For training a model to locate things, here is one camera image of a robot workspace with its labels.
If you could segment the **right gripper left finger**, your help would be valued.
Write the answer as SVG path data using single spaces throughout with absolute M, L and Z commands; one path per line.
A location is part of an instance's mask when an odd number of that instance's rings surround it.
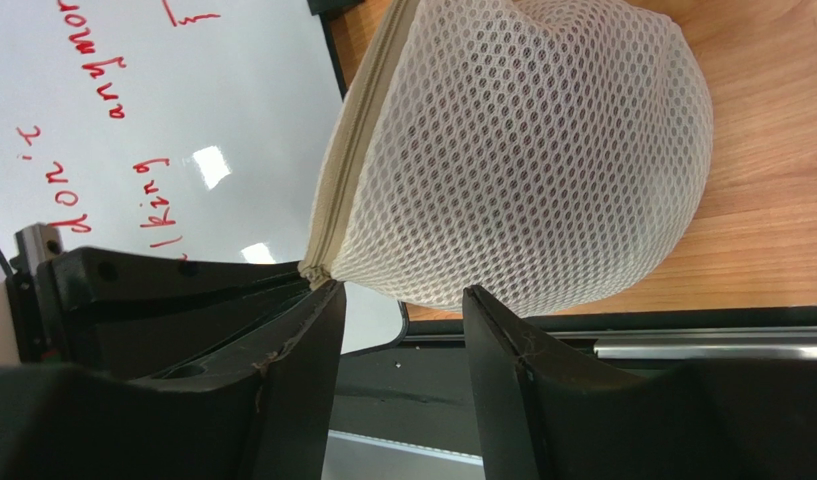
M 331 282 L 167 378 L 0 367 L 0 479 L 318 479 L 345 311 Z

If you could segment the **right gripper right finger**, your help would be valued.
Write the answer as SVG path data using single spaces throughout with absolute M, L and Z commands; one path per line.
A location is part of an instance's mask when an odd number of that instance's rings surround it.
M 524 323 L 479 286 L 463 293 L 465 343 L 489 479 L 817 479 L 817 404 L 743 428 L 697 404 L 656 416 L 667 384 L 593 399 L 535 383 L 491 341 Z M 817 361 L 789 371 L 817 379 Z

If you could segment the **white mesh laundry bag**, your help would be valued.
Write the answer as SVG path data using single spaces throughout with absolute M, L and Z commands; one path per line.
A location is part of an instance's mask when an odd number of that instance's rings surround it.
M 625 1 L 394 1 L 332 133 L 301 275 L 520 316 L 640 282 L 703 196 L 712 101 L 680 26 Z

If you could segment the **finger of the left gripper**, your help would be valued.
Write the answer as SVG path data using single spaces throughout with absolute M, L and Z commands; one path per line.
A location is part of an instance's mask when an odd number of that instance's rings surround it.
M 163 377 L 271 321 L 309 291 L 293 262 L 67 251 L 47 224 L 14 238 L 7 285 L 23 363 L 76 364 L 126 380 Z

